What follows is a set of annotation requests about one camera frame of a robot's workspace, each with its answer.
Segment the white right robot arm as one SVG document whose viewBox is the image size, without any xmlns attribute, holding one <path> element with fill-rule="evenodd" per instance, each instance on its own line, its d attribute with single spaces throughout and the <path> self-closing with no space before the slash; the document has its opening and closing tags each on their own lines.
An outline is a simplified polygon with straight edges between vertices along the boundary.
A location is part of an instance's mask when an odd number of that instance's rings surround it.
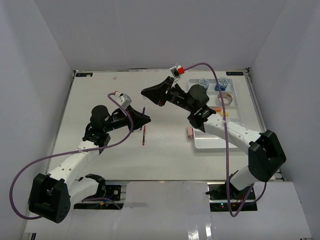
<svg viewBox="0 0 320 240">
<path fill-rule="evenodd" d="M 210 98 L 202 85 L 195 84 L 185 92 L 173 82 L 172 77 L 167 77 L 143 89 L 141 94 L 160 107 L 169 102 L 189 111 L 187 119 L 195 129 L 228 141 L 248 156 L 247 166 L 228 176 L 225 192 L 229 198 L 238 199 L 244 189 L 256 182 L 267 183 L 286 162 L 287 157 L 273 131 L 258 132 L 224 120 L 207 105 Z"/>
</svg>

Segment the yellow white highlighter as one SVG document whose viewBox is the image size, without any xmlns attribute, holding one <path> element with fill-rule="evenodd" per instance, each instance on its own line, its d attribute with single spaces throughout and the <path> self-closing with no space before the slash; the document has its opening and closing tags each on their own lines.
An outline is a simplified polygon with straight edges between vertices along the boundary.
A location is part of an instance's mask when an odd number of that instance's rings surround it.
<svg viewBox="0 0 320 240">
<path fill-rule="evenodd" d="M 229 112 L 225 112 L 226 113 L 226 117 L 229 117 L 230 116 L 230 113 Z M 224 116 L 224 113 L 223 112 L 220 112 L 219 113 L 222 117 Z"/>
</svg>

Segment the purple pen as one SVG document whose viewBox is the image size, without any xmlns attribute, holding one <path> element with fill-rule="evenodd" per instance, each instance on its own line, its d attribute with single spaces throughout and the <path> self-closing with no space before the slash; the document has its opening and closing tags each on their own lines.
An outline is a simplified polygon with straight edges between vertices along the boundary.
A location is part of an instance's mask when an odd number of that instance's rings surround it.
<svg viewBox="0 0 320 240">
<path fill-rule="evenodd" d="M 142 110 L 142 115 L 145 117 L 146 116 L 146 106 L 143 107 Z M 143 129 L 145 128 L 146 123 L 140 128 L 140 131 L 143 131 Z"/>
</svg>

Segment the blue tape roll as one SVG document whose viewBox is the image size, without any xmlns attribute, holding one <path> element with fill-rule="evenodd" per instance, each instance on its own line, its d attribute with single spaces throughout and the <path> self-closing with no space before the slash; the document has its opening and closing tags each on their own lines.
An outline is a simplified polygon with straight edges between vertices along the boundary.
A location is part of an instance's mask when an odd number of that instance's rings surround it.
<svg viewBox="0 0 320 240">
<path fill-rule="evenodd" d="M 218 78 L 218 82 L 217 84 L 215 85 L 215 88 L 214 90 L 215 91 L 219 91 L 221 90 L 222 92 L 226 90 L 226 88 L 228 87 L 229 85 L 229 80 L 225 77 L 220 77 Z"/>
<path fill-rule="evenodd" d="M 208 89 L 210 82 L 206 78 L 201 78 L 201 79 L 199 79 L 198 84 L 203 86 L 205 89 Z"/>
</svg>

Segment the brown packing tape roll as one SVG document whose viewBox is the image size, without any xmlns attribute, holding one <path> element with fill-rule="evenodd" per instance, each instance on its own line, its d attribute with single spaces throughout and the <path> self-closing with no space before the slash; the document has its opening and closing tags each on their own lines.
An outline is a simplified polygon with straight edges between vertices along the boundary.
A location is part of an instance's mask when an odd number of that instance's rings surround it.
<svg viewBox="0 0 320 240">
<path fill-rule="evenodd" d="M 222 106 L 223 104 L 225 106 L 230 106 L 232 102 L 233 102 L 233 97 L 227 92 L 219 93 L 215 101 L 217 106 Z"/>
</svg>

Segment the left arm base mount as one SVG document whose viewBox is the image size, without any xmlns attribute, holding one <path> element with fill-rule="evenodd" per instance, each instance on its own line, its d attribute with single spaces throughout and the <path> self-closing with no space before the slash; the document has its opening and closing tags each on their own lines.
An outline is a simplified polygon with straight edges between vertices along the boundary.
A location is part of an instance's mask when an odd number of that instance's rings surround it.
<svg viewBox="0 0 320 240">
<path fill-rule="evenodd" d="M 97 174 L 87 174 L 72 183 L 70 203 L 80 210 L 121 210 L 126 198 L 127 184 L 107 181 Z"/>
</svg>

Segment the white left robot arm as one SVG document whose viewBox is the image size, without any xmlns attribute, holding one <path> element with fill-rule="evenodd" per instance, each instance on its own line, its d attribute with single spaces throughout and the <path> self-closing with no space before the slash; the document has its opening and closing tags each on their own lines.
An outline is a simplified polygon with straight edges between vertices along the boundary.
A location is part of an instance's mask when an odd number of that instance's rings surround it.
<svg viewBox="0 0 320 240">
<path fill-rule="evenodd" d="M 92 173 L 81 178 L 80 173 L 103 152 L 111 140 L 111 131 L 123 127 L 137 130 L 150 122 L 148 115 L 131 106 L 125 112 L 118 108 L 113 113 L 109 113 L 104 105 L 95 106 L 78 150 L 58 167 L 47 174 L 39 173 L 33 179 L 29 211 L 60 223 L 74 204 L 86 198 L 103 198 L 106 193 L 105 179 Z"/>
</svg>

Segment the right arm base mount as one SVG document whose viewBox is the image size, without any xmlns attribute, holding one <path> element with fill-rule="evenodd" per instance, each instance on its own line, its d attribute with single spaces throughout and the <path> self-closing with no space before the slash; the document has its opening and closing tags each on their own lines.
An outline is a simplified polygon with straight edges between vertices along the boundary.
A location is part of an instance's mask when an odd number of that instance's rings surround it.
<svg viewBox="0 0 320 240">
<path fill-rule="evenodd" d="M 227 188 L 225 183 L 211 183 L 207 185 L 208 190 L 205 193 L 209 198 L 209 205 L 211 212 L 228 212 L 228 200 L 227 200 Z M 241 191 L 236 191 L 230 186 L 230 205 L 231 210 L 235 214 L 240 208 L 242 202 L 244 202 L 245 196 L 250 187 L 246 187 Z M 256 200 L 256 194 L 254 189 L 250 190 L 250 193 L 241 208 L 242 212 L 256 212 L 258 210 Z"/>
</svg>

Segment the red pen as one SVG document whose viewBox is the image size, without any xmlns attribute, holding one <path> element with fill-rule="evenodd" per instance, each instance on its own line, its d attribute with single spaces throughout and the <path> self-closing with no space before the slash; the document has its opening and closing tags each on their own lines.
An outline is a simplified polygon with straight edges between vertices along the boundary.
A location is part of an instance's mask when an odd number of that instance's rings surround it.
<svg viewBox="0 0 320 240">
<path fill-rule="evenodd" d="M 142 145 L 145 145 L 146 141 L 146 125 L 143 126 Z"/>
</svg>

